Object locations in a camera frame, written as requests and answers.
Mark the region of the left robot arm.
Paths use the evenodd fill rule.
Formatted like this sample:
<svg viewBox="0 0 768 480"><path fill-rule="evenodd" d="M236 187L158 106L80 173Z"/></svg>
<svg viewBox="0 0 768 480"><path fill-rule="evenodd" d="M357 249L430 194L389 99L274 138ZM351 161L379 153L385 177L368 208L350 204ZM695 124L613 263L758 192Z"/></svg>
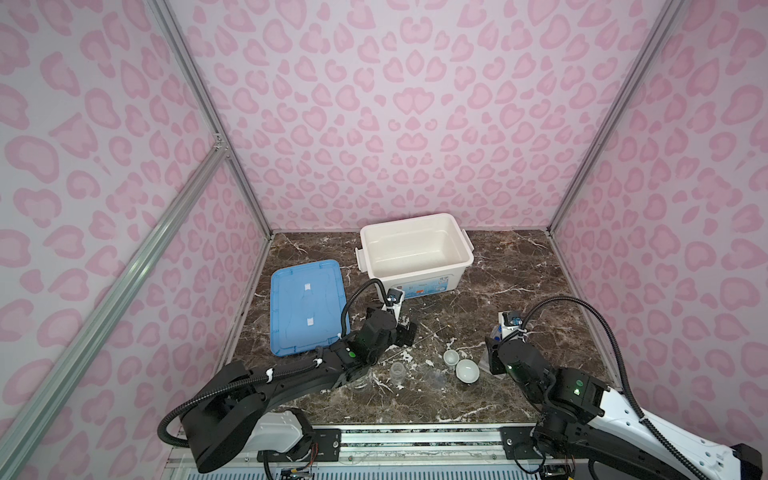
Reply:
<svg viewBox="0 0 768 480"><path fill-rule="evenodd" d="M391 346L414 344L419 324L399 322L386 309L368 311L362 327L311 357L271 369L248 369L241 362L226 365L192 399L169 413L158 427L181 421L201 474L233 460L245 447L258 420L275 408L322 390L352 383L376 365Z"/></svg>

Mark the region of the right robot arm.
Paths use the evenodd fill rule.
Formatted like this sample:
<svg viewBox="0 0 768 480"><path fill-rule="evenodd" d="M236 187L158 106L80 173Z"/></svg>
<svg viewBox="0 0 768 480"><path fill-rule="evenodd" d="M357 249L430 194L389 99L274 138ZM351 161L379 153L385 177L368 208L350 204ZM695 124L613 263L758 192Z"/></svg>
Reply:
<svg viewBox="0 0 768 480"><path fill-rule="evenodd" d="M532 344L485 341L490 370L506 374L540 417L528 446L545 457L585 459L637 479L760 479L762 455L707 440L635 407L582 370L555 367Z"/></svg>

